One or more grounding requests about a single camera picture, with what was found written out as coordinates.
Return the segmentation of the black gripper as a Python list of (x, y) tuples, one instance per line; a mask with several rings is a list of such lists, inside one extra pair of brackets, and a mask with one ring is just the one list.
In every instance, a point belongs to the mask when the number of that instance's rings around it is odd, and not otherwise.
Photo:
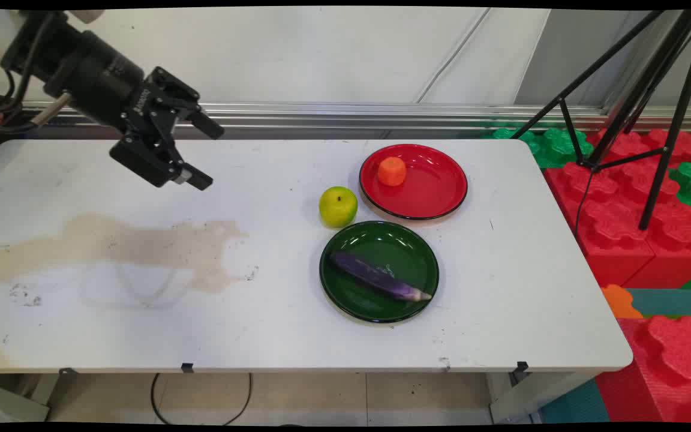
[(157, 188), (174, 182), (208, 189), (213, 178), (188, 164), (176, 150), (173, 138), (180, 120), (189, 121), (210, 139), (224, 134), (199, 99), (197, 90), (162, 67), (154, 68), (123, 108), (124, 137), (110, 148), (109, 155)]

